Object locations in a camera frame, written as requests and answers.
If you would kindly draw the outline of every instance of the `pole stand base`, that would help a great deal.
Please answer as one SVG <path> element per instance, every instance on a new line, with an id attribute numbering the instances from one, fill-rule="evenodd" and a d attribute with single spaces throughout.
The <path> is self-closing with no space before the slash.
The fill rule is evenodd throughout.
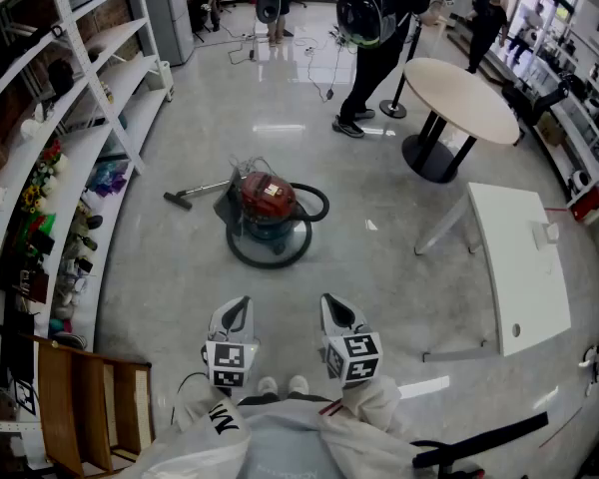
<path id="1" fill-rule="evenodd" d="M 397 106 L 393 107 L 392 101 L 383 100 L 381 103 L 379 103 L 379 109 L 394 119 L 403 119 L 406 117 L 406 109 L 401 103 L 397 103 Z"/>

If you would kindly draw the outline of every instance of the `round table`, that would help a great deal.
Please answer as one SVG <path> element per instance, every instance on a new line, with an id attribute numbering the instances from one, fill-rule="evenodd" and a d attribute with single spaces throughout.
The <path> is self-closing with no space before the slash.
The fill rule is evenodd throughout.
<path id="1" fill-rule="evenodd" d="M 411 60 L 403 72 L 412 92 L 430 108 L 421 133 L 401 145 L 404 159 L 423 178 L 452 181 L 477 139 L 510 145 L 519 138 L 517 120 L 506 102 L 477 76 L 426 58 Z M 468 134 L 457 156 L 438 142 L 446 123 Z"/>

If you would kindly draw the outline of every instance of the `white desk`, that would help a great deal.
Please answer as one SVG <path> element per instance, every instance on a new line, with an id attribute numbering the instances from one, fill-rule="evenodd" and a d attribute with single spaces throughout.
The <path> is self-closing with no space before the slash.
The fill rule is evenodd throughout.
<path id="1" fill-rule="evenodd" d="M 462 360 L 516 353 L 570 328 L 570 308 L 556 244 L 538 249 L 532 223 L 548 223 L 534 192 L 469 183 L 466 194 L 417 242 L 426 253 L 472 206 L 488 262 L 497 319 L 498 349 L 425 353 L 424 361 Z M 470 246 L 474 252 L 479 243 Z"/>
<path id="2" fill-rule="evenodd" d="M 421 133 L 401 145 L 404 159 L 423 178 L 434 183 L 452 181 L 477 139 L 511 145 L 519 137 L 517 120 L 501 94 L 479 77 L 426 58 L 407 62 L 403 74 L 415 96 L 431 110 Z M 457 156 L 437 142 L 446 123 L 468 134 Z"/>

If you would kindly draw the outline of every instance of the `shorts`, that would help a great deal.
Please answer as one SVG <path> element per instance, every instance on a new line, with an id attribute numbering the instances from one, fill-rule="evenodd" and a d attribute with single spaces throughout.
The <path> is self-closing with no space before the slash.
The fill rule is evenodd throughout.
<path id="1" fill-rule="evenodd" d="M 280 16 L 291 12 L 291 0 L 280 0 Z"/>

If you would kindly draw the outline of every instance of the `black sneaker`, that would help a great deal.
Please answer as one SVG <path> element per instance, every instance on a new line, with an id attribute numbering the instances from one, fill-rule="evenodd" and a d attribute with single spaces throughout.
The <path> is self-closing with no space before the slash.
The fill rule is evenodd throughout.
<path id="1" fill-rule="evenodd" d="M 363 137 L 363 129 L 355 123 L 341 123 L 339 116 L 335 116 L 335 120 L 332 122 L 332 128 L 340 133 L 348 135 L 352 139 L 361 139 Z"/>
<path id="2" fill-rule="evenodd" d="M 367 108 L 363 112 L 355 112 L 355 120 L 361 121 L 362 119 L 372 119 L 375 117 L 375 110 Z"/>

